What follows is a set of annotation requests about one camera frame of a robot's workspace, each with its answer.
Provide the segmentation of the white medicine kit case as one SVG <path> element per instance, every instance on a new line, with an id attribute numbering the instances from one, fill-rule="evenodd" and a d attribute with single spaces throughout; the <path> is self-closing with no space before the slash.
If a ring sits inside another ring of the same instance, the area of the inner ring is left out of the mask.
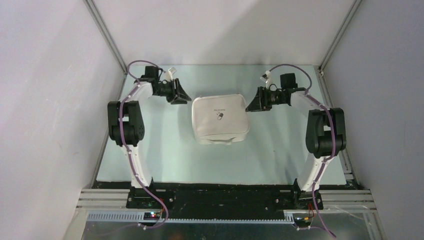
<path id="1" fill-rule="evenodd" d="M 199 96 L 191 105 L 195 140 L 201 145 L 231 145 L 242 142 L 250 131 L 243 95 Z"/>

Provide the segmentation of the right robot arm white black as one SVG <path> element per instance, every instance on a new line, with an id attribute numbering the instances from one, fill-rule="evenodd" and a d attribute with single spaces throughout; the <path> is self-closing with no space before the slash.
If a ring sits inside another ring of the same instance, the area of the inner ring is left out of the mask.
<path id="1" fill-rule="evenodd" d="M 319 189 L 329 163 L 346 148 L 344 111 L 326 106 L 313 97 L 308 89 L 299 87 L 294 73 L 280 75 L 280 87 L 274 90 L 271 89 L 270 71 L 266 71 L 261 80 L 265 86 L 258 87 L 246 112 L 265 112 L 274 105 L 289 105 L 307 118 L 305 145 L 309 155 L 294 183 L 299 190 L 290 196 L 295 208 L 304 209 L 311 202 L 308 192 Z"/>

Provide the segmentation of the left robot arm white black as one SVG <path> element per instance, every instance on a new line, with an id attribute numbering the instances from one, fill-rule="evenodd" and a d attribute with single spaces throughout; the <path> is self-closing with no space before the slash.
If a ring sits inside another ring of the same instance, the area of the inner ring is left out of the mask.
<path id="1" fill-rule="evenodd" d="M 153 180 L 141 153 L 146 133 L 142 104 L 152 96 L 164 97 L 171 105 L 186 105 L 192 100 L 180 80 L 174 77 L 176 72 L 174 67 L 165 71 L 158 66 L 146 66 L 144 74 L 135 79 L 126 96 L 107 104 L 109 138 L 128 159 L 131 186 L 136 189 L 149 187 Z"/>

